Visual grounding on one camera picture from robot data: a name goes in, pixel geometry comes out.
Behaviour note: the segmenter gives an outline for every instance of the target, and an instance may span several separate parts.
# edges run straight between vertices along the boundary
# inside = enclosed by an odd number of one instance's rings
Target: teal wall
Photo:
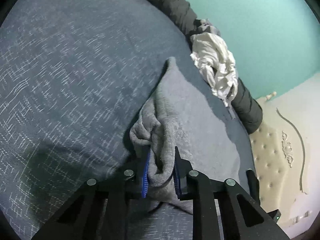
[[[320,24],[304,0],[187,0],[221,31],[252,96],[287,92],[320,69]]]

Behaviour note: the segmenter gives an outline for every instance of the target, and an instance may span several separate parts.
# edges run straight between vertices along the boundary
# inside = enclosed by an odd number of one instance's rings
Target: black device
[[[126,164],[113,179],[89,179],[40,228],[32,240],[95,239],[100,218],[102,240],[126,239],[126,215],[131,199],[146,195],[148,153]],[[193,200],[193,240],[218,240],[220,231],[215,199],[219,202],[225,240],[284,240],[289,237],[276,224],[278,210],[266,213],[233,179],[209,179],[192,169],[175,151],[173,170],[180,200]],[[103,205],[108,199],[103,212]]]

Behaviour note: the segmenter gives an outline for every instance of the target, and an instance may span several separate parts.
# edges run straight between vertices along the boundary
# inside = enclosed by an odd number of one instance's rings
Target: gray towel
[[[148,196],[155,200],[192,212],[192,202],[181,202],[175,195],[175,146],[193,169],[210,179],[239,181],[240,159],[225,124],[214,115],[205,96],[186,81],[174,57],[167,60],[167,71],[140,110],[130,138],[138,157],[141,146],[151,147]]]

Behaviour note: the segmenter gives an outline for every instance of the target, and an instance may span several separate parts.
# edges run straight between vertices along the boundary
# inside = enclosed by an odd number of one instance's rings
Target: crumpled white fabric
[[[195,66],[210,85],[212,94],[230,106],[238,92],[236,61],[225,41],[214,33],[191,36],[192,54]]]

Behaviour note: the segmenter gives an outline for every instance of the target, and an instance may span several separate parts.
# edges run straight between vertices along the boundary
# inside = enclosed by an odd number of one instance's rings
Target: ornate carving
[[[285,158],[289,163],[290,168],[292,168],[292,162],[293,162],[292,148],[291,148],[291,143],[288,142],[287,139],[288,139],[287,134],[282,131],[282,150]]]

